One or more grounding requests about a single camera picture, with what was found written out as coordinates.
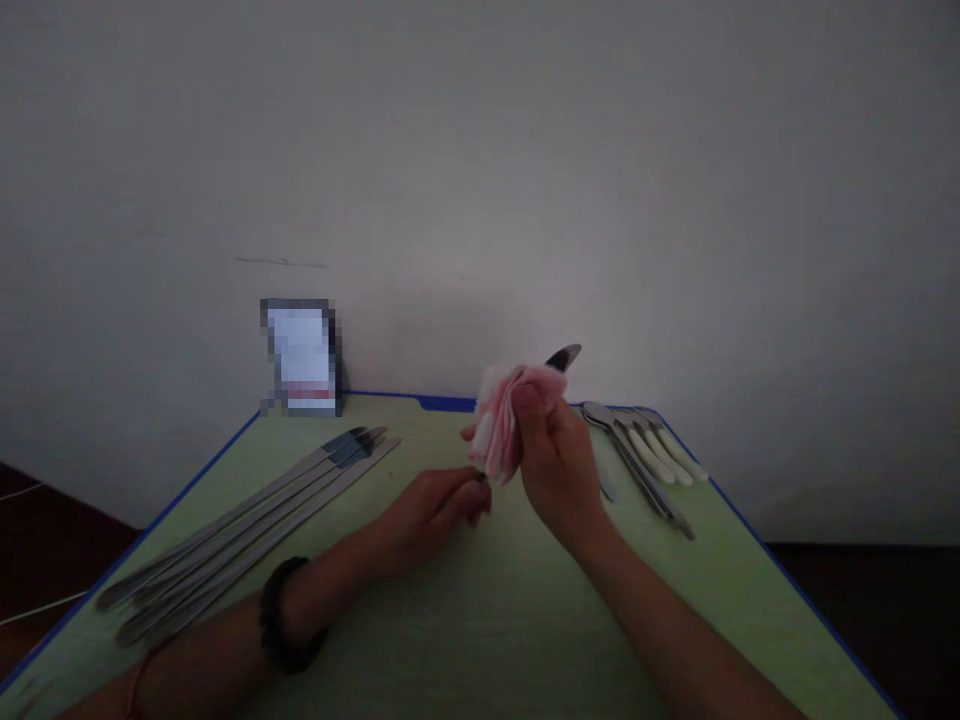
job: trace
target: finger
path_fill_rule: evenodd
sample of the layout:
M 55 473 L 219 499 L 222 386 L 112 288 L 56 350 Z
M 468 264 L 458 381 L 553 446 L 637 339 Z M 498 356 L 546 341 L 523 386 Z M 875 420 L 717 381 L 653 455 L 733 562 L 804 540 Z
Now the finger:
M 555 454 L 547 434 L 547 411 L 540 393 L 532 385 L 517 385 L 511 399 L 523 438 L 524 460 Z
M 556 406 L 553 408 L 553 412 L 547 417 L 547 429 L 548 430 L 561 430 L 564 428 L 569 428 L 575 426 L 577 423 L 582 423 L 583 418 L 567 404 L 567 401 L 563 398 L 557 400 Z
M 421 477 L 426 486 L 424 492 L 431 504 L 431 509 L 435 509 L 446 502 L 447 498 L 462 485 L 482 480 L 483 473 L 468 465 L 450 470 L 429 470 Z
M 492 507 L 493 507 L 493 493 L 488 492 L 487 499 L 483 503 L 481 503 L 480 506 L 477 507 L 473 512 L 470 513 L 470 516 L 467 518 L 467 524 L 470 525 L 470 527 L 476 527 L 477 523 L 480 522 L 480 516 L 483 515 L 484 513 L 489 515 Z
M 440 512 L 427 523 L 428 531 L 434 537 L 446 537 L 453 532 L 457 523 L 482 509 L 489 494 L 490 486 L 487 483 L 472 482 L 460 486 L 443 504 Z

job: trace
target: table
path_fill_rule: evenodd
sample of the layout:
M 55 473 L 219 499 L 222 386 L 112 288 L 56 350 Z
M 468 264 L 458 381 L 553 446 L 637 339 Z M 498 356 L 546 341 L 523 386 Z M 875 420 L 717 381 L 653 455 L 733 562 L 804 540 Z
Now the table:
M 254 416 L 0 687 L 0 717 L 48 717 L 135 663 L 118 648 L 129 607 L 101 613 L 106 584 L 236 505 L 357 425 L 402 443 L 301 526 L 215 609 L 262 586 L 292 555 L 315 555 L 375 518 L 421 469 L 464 464 L 457 430 L 472 401 L 350 394 L 337 419 Z M 643 500 L 591 429 L 617 486 L 608 513 L 627 542 L 810 718 L 898 717 L 883 690 L 796 587 L 714 482 L 667 492 L 697 540 Z M 314 665 L 258 695 L 255 717 L 665 716 L 656 689 L 583 573 L 534 514 L 519 479 L 439 556 L 372 589 L 335 626 Z M 24 709 L 30 712 L 22 716 Z

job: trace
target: white handle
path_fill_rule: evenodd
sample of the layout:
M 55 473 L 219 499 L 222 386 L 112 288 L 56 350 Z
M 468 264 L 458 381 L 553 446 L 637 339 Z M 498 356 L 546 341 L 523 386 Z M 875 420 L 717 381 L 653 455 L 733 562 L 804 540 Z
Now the white handle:
M 684 470 L 693 475 L 697 480 L 710 479 L 710 474 L 700 467 L 696 460 L 690 457 L 690 454 L 683 449 L 683 446 L 677 442 L 677 439 L 673 437 L 669 430 L 665 427 L 658 427 L 657 437 L 660 438 L 660 442 L 662 442 L 664 447 L 673 455 L 673 459 L 683 466 Z
M 630 442 L 633 443 L 633 447 L 643 461 L 643 464 L 650 468 L 650 472 L 653 473 L 657 480 L 667 485 L 672 485 L 677 481 L 676 475 L 653 454 L 653 451 L 651 451 L 649 446 L 643 441 L 643 438 L 640 437 L 639 433 L 633 428 L 633 425 L 627 427 L 627 435 L 630 437 Z
M 693 476 L 684 470 L 676 460 L 670 457 L 670 453 L 667 452 L 667 449 L 657 439 L 657 434 L 653 432 L 653 430 L 647 428 L 640 434 L 643 436 L 643 439 L 647 441 L 650 449 L 653 450 L 653 454 L 660 458 L 660 462 L 673 471 L 673 474 L 677 476 L 677 480 L 680 481 L 681 485 L 693 485 Z

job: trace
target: knife blade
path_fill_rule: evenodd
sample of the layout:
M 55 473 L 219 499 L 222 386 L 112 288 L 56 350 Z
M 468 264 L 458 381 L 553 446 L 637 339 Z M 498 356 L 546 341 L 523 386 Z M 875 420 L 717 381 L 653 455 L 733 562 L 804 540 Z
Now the knife blade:
M 574 343 L 573 345 L 567 345 L 562 350 L 558 350 L 551 355 L 550 359 L 544 364 L 565 373 L 567 368 L 569 368 L 573 364 L 573 361 L 577 359 L 577 355 L 580 354 L 582 349 L 583 346 L 578 345 L 577 343 Z

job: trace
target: spoon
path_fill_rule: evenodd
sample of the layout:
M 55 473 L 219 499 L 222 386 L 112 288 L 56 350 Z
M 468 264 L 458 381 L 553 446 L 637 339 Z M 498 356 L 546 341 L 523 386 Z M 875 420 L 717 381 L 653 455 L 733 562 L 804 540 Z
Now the spoon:
M 596 402 L 585 402 L 583 404 L 583 412 L 585 415 L 588 415 L 591 419 L 595 420 L 597 424 L 602 425 L 606 428 L 607 432 L 616 439 L 616 445 L 622 450 L 623 455 L 630 460 L 628 463 L 629 466 L 633 467 L 637 471 L 635 477 L 639 478 L 639 481 L 646 486 L 646 489 L 649 493 L 656 499 L 658 505 L 660 505 L 664 511 L 666 511 L 666 517 L 672 518 L 680 526 L 680 530 L 683 534 L 690 540 L 693 540 L 696 535 L 693 533 L 693 528 L 690 527 L 690 523 L 687 522 L 686 518 L 683 516 L 683 513 L 677 509 L 677 506 L 673 504 L 673 501 L 670 499 L 670 496 L 665 492 L 661 492 L 660 488 L 647 477 L 646 472 L 643 471 L 643 466 L 640 463 L 640 460 L 636 457 L 632 448 L 620 437 L 617 432 L 617 420 L 613 416 L 613 412 L 610 408 L 605 405 L 601 405 Z

